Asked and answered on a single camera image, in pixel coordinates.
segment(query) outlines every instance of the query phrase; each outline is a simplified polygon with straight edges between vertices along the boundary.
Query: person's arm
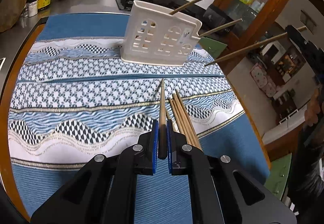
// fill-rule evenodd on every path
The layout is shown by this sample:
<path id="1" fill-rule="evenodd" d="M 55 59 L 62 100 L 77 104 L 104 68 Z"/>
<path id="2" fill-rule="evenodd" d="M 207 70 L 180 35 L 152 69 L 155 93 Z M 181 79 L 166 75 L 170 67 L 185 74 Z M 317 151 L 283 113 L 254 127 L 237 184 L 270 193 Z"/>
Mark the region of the person's arm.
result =
<path id="1" fill-rule="evenodd" d="M 317 101 L 319 91 L 316 90 L 307 104 L 305 124 L 313 126 L 318 122 L 317 114 L 321 111 Z M 305 147 L 308 135 L 298 137 L 298 149 L 294 156 L 288 182 L 288 196 L 300 212 L 307 210 L 324 189 L 324 182 L 317 173 L 319 160 L 324 152 L 324 128 Z"/>

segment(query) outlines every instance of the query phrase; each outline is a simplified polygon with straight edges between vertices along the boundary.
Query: kitchen counter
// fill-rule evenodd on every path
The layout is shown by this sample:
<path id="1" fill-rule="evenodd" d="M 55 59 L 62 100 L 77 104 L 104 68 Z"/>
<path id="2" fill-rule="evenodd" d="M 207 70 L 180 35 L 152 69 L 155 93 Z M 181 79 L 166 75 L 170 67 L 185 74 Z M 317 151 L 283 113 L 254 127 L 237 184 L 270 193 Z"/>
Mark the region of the kitchen counter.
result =
<path id="1" fill-rule="evenodd" d="M 185 0 L 154 0 L 159 3 L 175 2 L 185 4 Z M 191 10 L 198 15 L 203 15 L 204 9 L 192 6 Z M 129 11 L 118 9 L 115 0 L 52 0 L 48 9 L 40 11 L 36 16 L 19 18 L 18 22 L 9 30 L 0 34 L 0 59 L 5 61 L 0 70 L 0 101 L 5 83 L 12 65 L 20 50 L 28 40 L 31 33 L 40 24 L 46 23 L 49 16 L 65 13 L 119 13 L 129 14 Z"/>

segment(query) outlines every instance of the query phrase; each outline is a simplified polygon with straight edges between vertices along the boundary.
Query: wooden chopstick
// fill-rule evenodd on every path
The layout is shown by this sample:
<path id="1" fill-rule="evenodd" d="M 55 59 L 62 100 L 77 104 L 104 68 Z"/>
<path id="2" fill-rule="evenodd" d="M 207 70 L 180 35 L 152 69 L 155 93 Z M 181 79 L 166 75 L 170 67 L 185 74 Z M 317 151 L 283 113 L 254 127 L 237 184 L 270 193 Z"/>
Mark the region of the wooden chopstick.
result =
<path id="1" fill-rule="evenodd" d="M 169 112 L 167 111 L 166 108 L 165 108 L 165 114 L 166 114 L 166 118 L 167 118 L 168 120 L 171 120 L 171 117 L 170 117 L 170 115 L 169 115 Z"/>
<path id="2" fill-rule="evenodd" d="M 240 18 L 240 19 L 237 19 L 237 20 L 234 20 L 234 21 L 232 21 L 232 22 L 229 22 L 229 23 L 227 23 L 227 24 L 223 24 L 223 25 L 221 25 L 221 26 L 219 26 L 219 27 L 216 27 L 216 28 L 214 28 L 214 29 L 211 29 L 211 30 L 209 30 L 209 31 L 207 31 L 207 32 L 205 32 L 205 33 L 202 33 L 201 35 L 199 35 L 198 37 L 204 37 L 204 36 L 207 36 L 207 35 L 209 35 L 209 34 L 211 34 L 211 33 L 214 33 L 214 32 L 216 32 L 216 31 L 219 31 L 219 30 L 222 30 L 222 29 L 225 29 L 225 28 L 228 28 L 228 27 L 230 27 L 230 26 L 232 26 L 232 25 L 234 25 L 234 24 L 236 24 L 236 23 L 238 23 L 238 22 L 242 22 L 243 20 Z"/>
<path id="3" fill-rule="evenodd" d="M 176 123 L 177 123 L 177 126 L 178 126 L 178 129 L 179 129 L 179 132 L 184 134 L 183 133 L 183 128 L 182 128 L 182 124 L 180 122 L 180 119 L 179 119 L 179 116 L 178 116 L 178 113 L 176 111 L 176 108 L 173 104 L 173 99 L 169 99 L 169 102 L 170 102 L 170 105 L 171 105 L 171 109 L 172 109 L 172 112 L 173 112 L 173 116 L 174 116 L 174 119 L 176 120 Z"/>
<path id="4" fill-rule="evenodd" d="M 172 101 L 172 104 L 173 104 L 174 109 L 175 109 L 175 111 L 174 111 L 175 116 L 178 117 L 178 121 L 179 121 L 179 124 L 180 124 L 180 128 L 181 128 L 181 129 L 179 129 L 180 133 L 182 133 L 186 137 L 187 142 L 190 145 L 192 145 L 191 138 L 189 137 L 189 134 L 188 134 L 187 129 L 186 129 L 186 125 L 185 125 L 184 120 L 183 120 L 183 118 L 182 118 L 182 116 L 180 114 L 180 110 L 179 110 L 179 108 L 178 108 L 178 106 L 176 104 L 176 101 L 175 101 L 175 99 L 171 99 L 171 101 Z"/>
<path id="5" fill-rule="evenodd" d="M 166 109 L 165 109 L 164 79 L 162 79 L 161 94 L 160 94 L 159 139 L 158 139 L 158 158 L 162 160 L 167 157 L 165 110 Z"/>
<path id="6" fill-rule="evenodd" d="M 306 26 L 297 28 L 297 30 L 300 31 L 300 32 L 301 31 L 305 31 L 306 29 L 307 29 Z M 273 42 L 273 41 L 276 41 L 276 40 L 279 40 L 279 39 L 282 39 L 282 38 L 285 38 L 285 37 L 288 37 L 288 33 L 287 32 L 282 33 L 282 34 L 277 35 L 277 36 L 274 36 L 274 37 L 271 37 L 271 38 L 268 38 L 266 40 L 257 42 L 257 43 L 255 43 L 253 45 L 250 45 L 248 47 L 245 47 L 245 48 L 242 48 L 240 50 L 237 50 L 237 51 L 235 51 L 233 53 L 229 53 L 229 54 L 225 55 L 224 57 L 218 58 L 218 59 L 214 60 L 213 62 L 210 62 L 208 64 L 205 64 L 205 67 L 206 66 L 209 66 L 209 65 L 216 64 L 216 63 L 221 62 L 221 61 L 224 61 L 224 60 L 228 60 L 228 59 L 234 58 L 234 57 L 236 57 L 236 56 L 238 56 L 240 54 L 244 54 L 244 53 L 246 53 L 246 52 L 248 52 L 250 50 L 254 50 L 254 49 L 256 49 L 256 48 L 258 48 L 258 47 L 260 47 L 262 45 L 269 44 L 270 42 Z"/>
<path id="7" fill-rule="evenodd" d="M 192 0 L 192 1 L 190 1 L 190 2 L 188 2 L 188 3 L 186 3 L 186 4 L 184 4 L 184 5 L 182 5 L 182 6 L 178 7 L 178 8 L 176 8 L 175 10 L 171 11 L 171 12 L 169 13 L 169 15 L 174 15 L 175 13 L 180 12 L 181 10 L 186 9 L 187 7 L 189 7 L 189 6 L 191 6 L 191 5 L 195 4 L 195 3 L 197 3 L 197 2 L 199 2 L 199 1 L 201 1 L 201 0 Z"/>
<path id="8" fill-rule="evenodd" d="M 184 106 L 184 103 L 183 103 L 183 101 L 182 101 L 182 99 L 181 99 L 181 96 L 180 96 L 180 93 L 179 93 L 178 90 L 176 90 L 176 95 L 177 95 L 177 97 L 178 97 L 178 99 L 179 99 L 179 102 L 180 102 L 180 104 L 181 104 L 181 106 L 182 106 L 182 109 L 184 110 L 184 113 L 185 113 L 185 115 L 186 115 L 186 117 L 187 117 L 187 121 L 188 121 L 188 123 L 189 123 L 189 125 L 190 125 L 190 128 L 191 128 L 191 131 L 192 131 L 193 137 L 194 137 L 194 139 L 195 139 L 195 142 L 197 143 L 197 147 L 198 147 L 199 149 L 201 149 L 201 145 L 200 145 L 199 139 L 198 139 L 198 137 L 197 137 L 197 134 L 196 134 L 196 132 L 195 132 L 195 129 L 193 128 L 192 122 L 191 122 L 191 120 L 190 120 L 189 113 L 187 112 L 187 109 L 186 109 L 186 107 Z"/>
<path id="9" fill-rule="evenodd" d="M 181 106 L 181 104 L 179 102 L 179 99 L 178 99 L 178 97 L 177 97 L 177 95 L 175 93 L 172 94 L 172 97 L 174 99 L 176 107 L 179 110 L 180 119 L 182 120 L 183 125 L 184 125 L 184 129 L 185 129 L 185 131 L 187 133 L 185 136 L 190 139 L 191 145 L 197 147 L 197 143 L 196 143 L 195 138 L 194 138 L 194 136 L 193 136 L 193 134 L 191 132 L 191 127 L 190 127 L 189 122 L 187 120 L 187 116 L 185 115 L 184 110 L 182 109 L 182 106 Z"/>

